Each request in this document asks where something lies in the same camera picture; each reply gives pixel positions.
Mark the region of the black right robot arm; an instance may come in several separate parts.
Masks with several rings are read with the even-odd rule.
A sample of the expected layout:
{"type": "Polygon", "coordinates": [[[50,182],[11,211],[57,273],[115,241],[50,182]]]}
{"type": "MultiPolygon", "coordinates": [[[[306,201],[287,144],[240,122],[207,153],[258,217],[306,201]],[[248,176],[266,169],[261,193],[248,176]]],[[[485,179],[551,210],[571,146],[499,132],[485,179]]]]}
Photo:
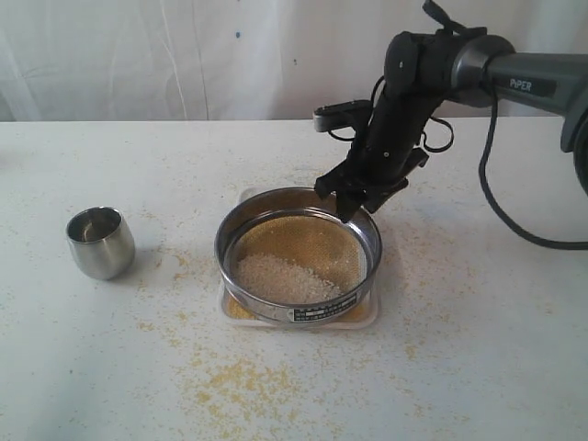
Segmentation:
{"type": "Polygon", "coordinates": [[[318,132],[351,128],[346,158],[318,177],[320,198],[336,197],[336,213],[349,221],[359,209],[377,211],[408,184],[427,160],[419,143],[424,126],[445,102],[489,107],[508,100],[564,118],[560,148],[572,153],[576,175],[587,184],[587,57],[516,52],[494,35],[398,34],[387,49],[379,96],[319,107],[318,132]]]}

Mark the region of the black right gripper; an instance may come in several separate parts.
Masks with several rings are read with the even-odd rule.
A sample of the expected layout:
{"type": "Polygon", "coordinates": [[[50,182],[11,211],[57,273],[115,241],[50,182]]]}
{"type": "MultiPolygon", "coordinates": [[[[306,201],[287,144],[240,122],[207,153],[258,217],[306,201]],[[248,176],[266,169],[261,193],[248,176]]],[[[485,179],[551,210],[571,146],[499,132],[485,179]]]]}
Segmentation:
{"type": "Polygon", "coordinates": [[[363,209],[376,212],[408,186],[408,174],[428,159],[418,143],[442,101],[436,94],[395,96],[386,90],[376,104],[370,101],[371,116],[362,130],[354,130],[346,158],[314,184],[319,198],[335,195],[341,222],[348,223],[363,209]]]}

